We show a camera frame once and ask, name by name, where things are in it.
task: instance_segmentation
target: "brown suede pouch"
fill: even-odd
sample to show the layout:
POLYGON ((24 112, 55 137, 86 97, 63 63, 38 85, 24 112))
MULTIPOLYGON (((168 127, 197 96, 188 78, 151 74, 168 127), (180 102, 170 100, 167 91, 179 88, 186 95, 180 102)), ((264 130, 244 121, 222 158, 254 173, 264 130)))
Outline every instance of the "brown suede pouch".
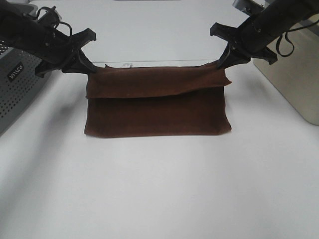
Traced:
POLYGON ((97 137, 218 135, 231 130, 216 63, 197 67, 98 68, 87 84, 84 133, 97 137))

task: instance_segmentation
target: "black mechanical arm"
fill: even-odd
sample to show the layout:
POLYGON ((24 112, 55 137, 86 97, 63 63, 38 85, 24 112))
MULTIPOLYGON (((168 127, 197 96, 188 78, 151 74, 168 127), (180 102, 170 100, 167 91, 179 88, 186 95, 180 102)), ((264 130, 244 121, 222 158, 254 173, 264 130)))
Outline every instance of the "black mechanical arm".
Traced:
POLYGON ((37 17, 30 16, 6 0, 0 0, 0 43, 42 59, 35 69, 35 74, 40 77, 57 69, 64 73, 96 72, 96 67, 81 50, 88 42, 96 40, 95 32, 87 28, 73 35, 71 26, 60 21, 55 7, 41 10, 46 13, 38 18, 39 11, 37 17), (56 29, 59 24, 70 28, 70 36, 56 29))
MULTIPOLYGON (((319 0, 275 0, 267 8, 252 0, 235 0, 234 6, 249 18, 238 28, 215 23, 210 29, 211 36, 228 41, 218 60, 219 68, 248 63, 251 58, 273 64, 277 55, 267 45, 296 23, 319 12, 319 0)), ((95 33, 88 28, 72 35, 71 26, 60 21, 55 7, 41 9, 46 10, 46 14, 38 19, 20 12, 6 0, 0 0, 0 42, 42 59, 35 69, 38 76, 56 69, 64 73, 96 72, 96 67, 81 50, 88 42, 96 40, 95 33), (56 29, 59 24, 70 28, 70 36, 56 29)))
POLYGON ((215 23, 211 36, 228 41, 218 60, 219 68, 248 63, 251 58, 277 61, 277 55, 267 45, 296 23, 319 13, 319 0, 275 0, 267 8, 252 0, 236 0, 234 7, 249 15, 238 28, 215 23))

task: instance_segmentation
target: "white table surface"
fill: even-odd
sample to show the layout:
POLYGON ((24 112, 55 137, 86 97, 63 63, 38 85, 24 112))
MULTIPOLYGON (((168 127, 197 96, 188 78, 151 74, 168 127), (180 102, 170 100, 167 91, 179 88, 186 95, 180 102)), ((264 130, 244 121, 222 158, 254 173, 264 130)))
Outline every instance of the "white table surface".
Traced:
MULTIPOLYGON (((103 35, 101 39, 112 35, 106 30, 111 21, 106 21, 105 31, 99 25, 104 18, 102 3, 68 11, 64 7, 70 1, 34 3, 44 2, 57 5, 63 17, 68 12, 65 21, 76 25, 78 19, 76 29, 89 26, 103 35), (89 25, 84 24, 85 9, 91 14, 89 25)), ((236 25, 242 17, 231 7, 232 1, 227 6, 221 0, 184 2, 178 9, 180 15, 193 9, 196 16, 202 16, 194 21, 206 21, 206 27, 215 21, 236 25), (227 11, 211 7, 207 21, 205 2, 227 11), (232 20, 225 18, 227 12, 232 20)), ((105 0, 104 4, 112 6, 108 14, 115 18, 144 10, 153 16, 148 12, 152 4, 158 13, 166 4, 178 3, 127 3, 132 12, 123 2, 118 8, 114 6, 119 3, 105 0)), ((193 32, 203 30, 202 25, 175 35, 177 23, 170 25, 164 16, 162 19, 167 24, 166 37, 148 39, 165 45, 162 51, 147 46, 139 55, 142 43, 138 36, 133 44, 125 44, 123 38, 116 43, 115 33, 112 46, 106 44, 100 52, 104 43, 97 41, 86 53, 97 62, 214 59, 225 47, 218 40, 194 36, 193 32), (177 39, 184 34, 189 39, 177 39), (184 46, 182 51, 177 43, 187 45, 185 41, 193 41, 194 49, 184 46), (118 46, 125 50, 117 53, 118 46), (132 55, 125 57, 126 50, 132 55)), ((151 35, 142 32, 143 24, 148 22, 141 21, 138 32, 151 35)), ((125 27, 118 27, 124 32, 125 27)), ((133 30, 127 29, 132 36, 133 30)), ((100 139, 83 134, 86 76, 54 72, 33 104, 0 137, 0 238, 317 239, 319 127, 304 121, 253 64, 231 67, 226 74, 233 81, 225 88, 226 113, 233 127, 230 133, 100 139)))

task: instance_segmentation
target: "perforated basket side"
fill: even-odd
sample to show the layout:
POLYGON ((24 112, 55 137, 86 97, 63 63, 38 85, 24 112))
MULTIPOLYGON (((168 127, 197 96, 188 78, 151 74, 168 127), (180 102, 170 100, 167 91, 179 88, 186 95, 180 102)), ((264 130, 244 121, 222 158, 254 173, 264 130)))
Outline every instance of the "perforated basket side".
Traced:
POLYGON ((39 58, 13 48, 0 56, 0 133, 24 111, 45 84, 49 74, 45 78, 34 74, 40 62, 39 58), (11 72, 21 64, 23 69, 11 79, 11 72))
POLYGON ((1 56, 2 54, 4 54, 6 51, 8 51, 9 49, 10 49, 10 47, 5 46, 5 45, 2 45, 2 44, 0 43, 0 56, 1 56))

